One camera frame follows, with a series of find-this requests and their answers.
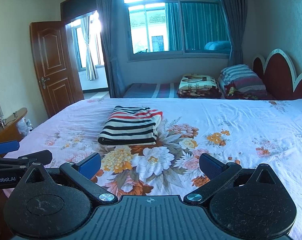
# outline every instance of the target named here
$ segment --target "wooden door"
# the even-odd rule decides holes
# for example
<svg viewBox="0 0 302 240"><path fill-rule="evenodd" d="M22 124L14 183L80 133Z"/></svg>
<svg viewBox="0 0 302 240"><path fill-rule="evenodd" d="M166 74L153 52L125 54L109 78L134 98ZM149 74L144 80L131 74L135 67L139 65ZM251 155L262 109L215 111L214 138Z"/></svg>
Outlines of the wooden door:
<svg viewBox="0 0 302 240"><path fill-rule="evenodd" d="M52 117L84 99L78 70L71 68L63 22L31 23L30 33L39 87Z"/></svg>

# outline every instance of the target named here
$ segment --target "metal bolt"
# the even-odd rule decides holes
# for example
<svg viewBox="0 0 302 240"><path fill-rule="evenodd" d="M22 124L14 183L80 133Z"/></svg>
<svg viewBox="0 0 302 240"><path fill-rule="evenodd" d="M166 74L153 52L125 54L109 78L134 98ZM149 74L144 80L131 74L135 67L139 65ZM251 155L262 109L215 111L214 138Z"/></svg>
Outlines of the metal bolt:
<svg viewBox="0 0 302 240"><path fill-rule="evenodd" d="M202 196L200 194L192 193L187 195L186 198L190 201L200 201L202 199Z"/></svg>
<svg viewBox="0 0 302 240"><path fill-rule="evenodd" d="M99 199L105 202L110 202L114 200L114 198L115 198L114 195L110 193L104 193L99 196Z"/></svg>

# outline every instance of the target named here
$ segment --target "wooden desk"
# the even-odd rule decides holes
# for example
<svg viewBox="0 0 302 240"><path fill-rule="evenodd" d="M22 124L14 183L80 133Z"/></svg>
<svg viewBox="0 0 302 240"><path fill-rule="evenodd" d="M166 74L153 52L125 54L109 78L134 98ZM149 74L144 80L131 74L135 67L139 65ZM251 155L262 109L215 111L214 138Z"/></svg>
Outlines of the wooden desk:
<svg viewBox="0 0 302 240"><path fill-rule="evenodd" d="M14 114L10 115L6 119L6 125L4 128L0 124L0 142L7 142L17 140L20 142L22 140L22 136L16 127L17 122L19 122L25 115L27 114L27 109L21 108L17 111L16 117Z"/></svg>

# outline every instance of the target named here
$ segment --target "red headboard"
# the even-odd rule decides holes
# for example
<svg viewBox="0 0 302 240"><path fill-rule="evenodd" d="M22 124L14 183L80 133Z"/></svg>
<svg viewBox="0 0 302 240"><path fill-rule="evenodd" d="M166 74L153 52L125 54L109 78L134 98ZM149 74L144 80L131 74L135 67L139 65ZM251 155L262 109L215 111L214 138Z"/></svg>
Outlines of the red headboard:
<svg viewBox="0 0 302 240"><path fill-rule="evenodd" d="M266 90L277 100L302 98L302 73L296 76L292 60L281 49L272 51L266 61L262 56L256 56L252 65Z"/></svg>

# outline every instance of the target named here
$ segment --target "curtain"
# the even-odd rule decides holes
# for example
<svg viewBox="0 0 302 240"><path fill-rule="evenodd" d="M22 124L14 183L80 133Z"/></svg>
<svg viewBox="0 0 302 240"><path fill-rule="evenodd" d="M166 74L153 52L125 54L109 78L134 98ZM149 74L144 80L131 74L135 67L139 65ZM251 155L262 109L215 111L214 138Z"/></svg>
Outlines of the curtain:
<svg viewBox="0 0 302 240"><path fill-rule="evenodd" d="M243 64L242 41L247 15L247 0L221 0L231 42L229 65Z"/></svg>
<svg viewBox="0 0 302 240"><path fill-rule="evenodd" d="M182 3L182 25L187 50L204 50L210 41L228 41L219 4ZM166 5L169 50L182 50L177 4Z"/></svg>
<svg viewBox="0 0 302 240"><path fill-rule="evenodd" d="M177 3L165 4L166 29L169 50L182 50L180 16Z"/></svg>
<svg viewBox="0 0 302 240"><path fill-rule="evenodd" d="M82 35L87 45L87 57L86 57L86 72L87 80L95 80L99 78L95 65L93 63L90 51L90 16L81 19Z"/></svg>
<svg viewBox="0 0 302 240"><path fill-rule="evenodd" d="M104 64L111 98L121 98L125 92L121 70L117 60L117 19L118 0L96 0L99 19L102 25L101 42L104 52Z"/></svg>

